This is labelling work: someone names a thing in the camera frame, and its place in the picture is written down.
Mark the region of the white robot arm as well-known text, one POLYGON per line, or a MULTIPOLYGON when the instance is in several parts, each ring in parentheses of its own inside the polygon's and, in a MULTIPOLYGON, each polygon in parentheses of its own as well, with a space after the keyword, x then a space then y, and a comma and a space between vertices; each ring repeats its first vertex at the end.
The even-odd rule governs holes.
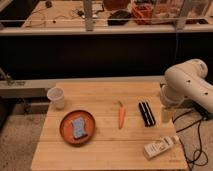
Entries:
POLYGON ((163 104, 161 120, 167 123, 185 99, 195 102, 195 109, 205 120, 213 119, 213 84, 205 77, 208 67, 201 59, 191 59, 169 67, 160 90, 163 104))

